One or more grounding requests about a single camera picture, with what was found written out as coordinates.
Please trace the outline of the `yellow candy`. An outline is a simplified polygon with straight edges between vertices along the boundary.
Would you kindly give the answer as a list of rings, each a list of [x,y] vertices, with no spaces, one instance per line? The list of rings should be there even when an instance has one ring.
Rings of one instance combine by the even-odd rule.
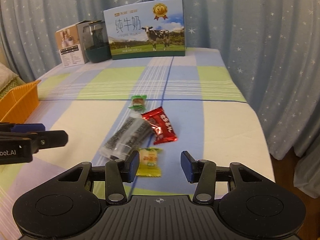
[[[162,152],[161,148],[140,148],[139,167],[136,175],[140,177],[160,177],[161,168],[158,165],[158,154]]]

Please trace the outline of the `clear black-print snack packet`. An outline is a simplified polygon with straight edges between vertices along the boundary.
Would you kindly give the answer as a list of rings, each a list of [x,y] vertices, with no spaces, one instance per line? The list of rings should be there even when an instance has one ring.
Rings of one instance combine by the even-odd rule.
[[[151,134],[151,125],[142,115],[131,112],[120,129],[101,146],[99,153],[109,160],[126,160]]]

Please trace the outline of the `red foil snack packet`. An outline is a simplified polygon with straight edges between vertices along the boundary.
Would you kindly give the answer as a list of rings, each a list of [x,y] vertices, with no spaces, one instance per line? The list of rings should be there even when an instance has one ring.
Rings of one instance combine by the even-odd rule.
[[[177,140],[177,135],[163,107],[158,107],[143,113],[142,118],[147,121],[153,129],[155,134],[154,145]]]

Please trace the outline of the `green candy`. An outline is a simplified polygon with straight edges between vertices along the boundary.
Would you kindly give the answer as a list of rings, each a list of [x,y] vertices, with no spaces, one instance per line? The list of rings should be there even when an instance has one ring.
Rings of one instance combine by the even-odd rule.
[[[131,105],[129,109],[134,111],[145,111],[145,101],[147,95],[133,95],[131,97]]]

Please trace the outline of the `orange plastic tray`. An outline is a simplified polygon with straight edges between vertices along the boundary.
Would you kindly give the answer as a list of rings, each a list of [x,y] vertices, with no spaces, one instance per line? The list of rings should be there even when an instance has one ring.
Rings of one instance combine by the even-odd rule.
[[[23,124],[39,105],[37,85],[40,80],[11,89],[1,98],[1,122]]]

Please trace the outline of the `green zigzag cushion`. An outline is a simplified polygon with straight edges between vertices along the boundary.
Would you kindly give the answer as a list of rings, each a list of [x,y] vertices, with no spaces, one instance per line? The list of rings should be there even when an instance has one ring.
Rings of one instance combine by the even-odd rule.
[[[25,82],[20,77],[12,78],[10,81],[1,83],[0,99],[6,96],[10,90],[18,86],[24,85]]]

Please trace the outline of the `beige cushion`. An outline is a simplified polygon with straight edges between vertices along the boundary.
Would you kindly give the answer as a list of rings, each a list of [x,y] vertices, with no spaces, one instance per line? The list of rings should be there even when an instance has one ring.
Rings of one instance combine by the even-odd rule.
[[[15,77],[18,77],[16,73],[11,71],[4,64],[0,63],[0,88],[1,88],[1,83],[3,83],[4,81],[10,81],[12,78],[15,78]]]

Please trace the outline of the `checkered tablecloth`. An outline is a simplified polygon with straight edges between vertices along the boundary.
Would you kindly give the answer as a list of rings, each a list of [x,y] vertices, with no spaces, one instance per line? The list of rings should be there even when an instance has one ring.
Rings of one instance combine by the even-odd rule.
[[[99,148],[129,116],[133,95],[146,95],[147,111],[163,107],[177,140],[160,145],[162,175],[137,178],[125,186],[127,193],[193,193],[180,167],[183,150],[220,166],[237,161],[274,179],[263,120],[249,100],[256,72],[241,48],[230,60],[216,49],[189,48],[183,57],[53,68],[40,78],[40,103],[28,122],[64,130],[69,141],[41,150],[31,163],[1,167],[1,239],[20,236],[12,217],[19,196],[80,162],[106,163]]]

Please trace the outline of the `white product box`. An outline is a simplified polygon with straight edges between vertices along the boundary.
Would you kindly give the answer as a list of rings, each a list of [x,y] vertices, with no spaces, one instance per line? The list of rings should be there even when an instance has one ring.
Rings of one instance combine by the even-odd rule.
[[[55,32],[58,53],[64,67],[78,66],[88,62],[83,43],[83,29],[89,22],[84,20]]]

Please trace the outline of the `dark green glass jar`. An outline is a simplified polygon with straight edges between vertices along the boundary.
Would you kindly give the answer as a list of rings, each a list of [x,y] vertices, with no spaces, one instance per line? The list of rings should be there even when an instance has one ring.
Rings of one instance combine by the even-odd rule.
[[[105,21],[88,22],[82,33],[84,51],[90,62],[99,63],[111,58]]]

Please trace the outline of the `milk carton gift box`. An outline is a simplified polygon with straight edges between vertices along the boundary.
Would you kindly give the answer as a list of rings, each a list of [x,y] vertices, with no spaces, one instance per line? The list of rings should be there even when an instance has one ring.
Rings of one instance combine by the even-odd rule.
[[[184,56],[183,0],[150,0],[104,10],[112,59]]]

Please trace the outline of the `blue star curtain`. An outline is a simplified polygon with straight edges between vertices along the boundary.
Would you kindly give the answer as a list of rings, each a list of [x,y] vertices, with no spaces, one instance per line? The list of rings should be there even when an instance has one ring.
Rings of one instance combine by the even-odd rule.
[[[32,81],[59,62],[54,33],[140,0],[1,0],[1,51]],[[269,152],[301,157],[293,184],[319,196],[319,0],[182,0],[187,46],[218,49]]]

